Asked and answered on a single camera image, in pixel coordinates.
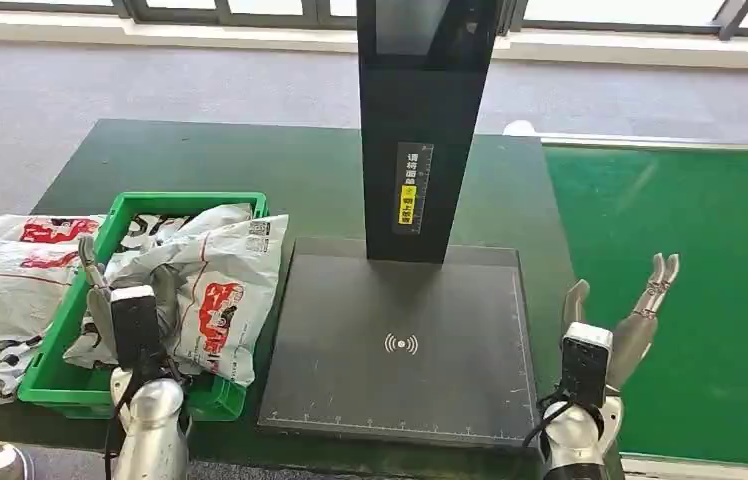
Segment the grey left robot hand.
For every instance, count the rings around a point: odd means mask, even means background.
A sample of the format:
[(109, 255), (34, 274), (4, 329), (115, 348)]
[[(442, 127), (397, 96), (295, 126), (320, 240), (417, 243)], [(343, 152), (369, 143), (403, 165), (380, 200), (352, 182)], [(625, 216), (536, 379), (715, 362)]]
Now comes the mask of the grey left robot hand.
[(180, 329), (177, 289), (182, 284), (179, 272), (172, 265), (162, 264), (152, 270), (145, 270), (116, 278), (106, 279), (102, 265), (94, 253), (94, 239), (82, 235), (78, 244), (78, 255), (85, 271), (86, 279), (91, 285), (87, 293), (87, 310), (95, 325), (100, 343), (113, 359), (117, 358), (118, 340), (116, 339), (115, 322), (112, 314), (112, 295), (116, 290), (128, 287), (152, 288), (156, 307), (154, 319), (156, 333), (165, 348), (169, 348)]

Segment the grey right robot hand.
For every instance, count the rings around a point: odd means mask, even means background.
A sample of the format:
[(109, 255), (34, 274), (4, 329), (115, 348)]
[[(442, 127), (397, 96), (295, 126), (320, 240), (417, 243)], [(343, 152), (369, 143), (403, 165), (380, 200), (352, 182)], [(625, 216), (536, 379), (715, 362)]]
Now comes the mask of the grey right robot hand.
[(595, 373), (613, 392), (623, 385), (647, 355), (658, 327), (657, 312), (680, 270), (680, 255), (652, 257), (652, 272), (630, 313), (609, 331), (586, 322), (583, 303), (590, 293), (578, 280), (566, 293), (562, 309), (563, 371), (578, 379)]

